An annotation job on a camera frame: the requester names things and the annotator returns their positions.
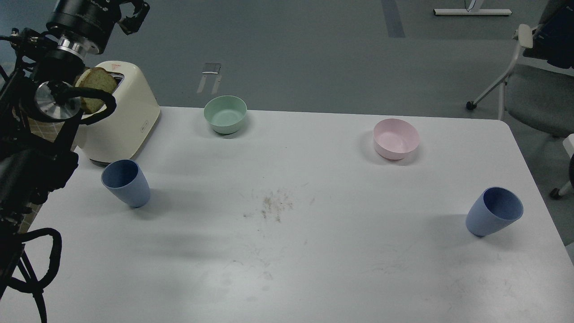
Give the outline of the black left-side robot arm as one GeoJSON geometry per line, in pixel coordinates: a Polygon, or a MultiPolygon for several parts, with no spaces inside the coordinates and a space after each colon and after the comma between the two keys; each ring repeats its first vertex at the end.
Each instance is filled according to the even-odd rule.
{"type": "Polygon", "coordinates": [[[59,272],[60,232],[22,232],[33,206],[63,188],[78,167],[72,151],[81,125],[102,121],[117,108],[112,91],[75,86],[85,57],[103,53],[113,28],[139,31],[150,5],[123,0],[60,0],[41,33],[14,28],[2,41],[16,54],[11,74],[1,71],[1,292],[30,294],[40,321],[47,322],[44,289],[59,272]]]}

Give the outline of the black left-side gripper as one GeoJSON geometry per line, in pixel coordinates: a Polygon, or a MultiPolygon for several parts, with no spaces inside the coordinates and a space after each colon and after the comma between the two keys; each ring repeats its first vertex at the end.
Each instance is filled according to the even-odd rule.
{"type": "Polygon", "coordinates": [[[58,0],[49,16],[46,28],[49,34],[60,38],[65,34],[77,35],[90,43],[89,53],[104,53],[118,24],[126,35],[140,30],[150,11],[144,0],[58,0]],[[121,18],[120,6],[131,4],[131,16],[121,18]]]}

